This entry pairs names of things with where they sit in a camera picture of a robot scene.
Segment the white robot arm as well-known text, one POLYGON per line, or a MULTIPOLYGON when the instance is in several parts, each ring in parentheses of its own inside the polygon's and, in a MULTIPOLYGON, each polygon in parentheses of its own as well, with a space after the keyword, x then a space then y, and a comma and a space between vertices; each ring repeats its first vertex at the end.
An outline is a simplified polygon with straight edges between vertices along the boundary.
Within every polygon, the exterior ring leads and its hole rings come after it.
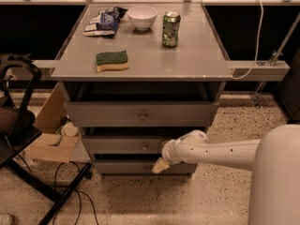
POLYGON ((259 140, 221 143, 193 130, 162 145, 152 172, 181 162, 251 171, 247 225, 300 225, 299 125, 276 127, 259 140))

